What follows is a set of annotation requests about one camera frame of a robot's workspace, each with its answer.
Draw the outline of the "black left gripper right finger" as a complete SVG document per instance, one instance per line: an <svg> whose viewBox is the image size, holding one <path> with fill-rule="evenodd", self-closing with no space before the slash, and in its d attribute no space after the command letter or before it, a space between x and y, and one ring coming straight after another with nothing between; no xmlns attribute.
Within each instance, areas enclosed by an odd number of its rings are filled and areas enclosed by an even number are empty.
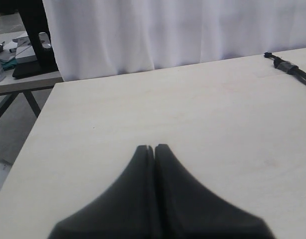
<svg viewBox="0 0 306 239"><path fill-rule="evenodd" d="M220 198L180 163L155 148L157 200L166 239L273 239L265 221Z"/></svg>

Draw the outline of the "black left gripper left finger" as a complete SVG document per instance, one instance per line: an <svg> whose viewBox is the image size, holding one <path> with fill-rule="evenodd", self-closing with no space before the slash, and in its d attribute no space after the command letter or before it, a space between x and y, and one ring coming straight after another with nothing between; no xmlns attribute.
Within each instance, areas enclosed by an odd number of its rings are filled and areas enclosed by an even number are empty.
<svg viewBox="0 0 306 239"><path fill-rule="evenodd" d="M51 239L155 239L153 149L141 145L118 179L93 202L58 222Z"/></svg>

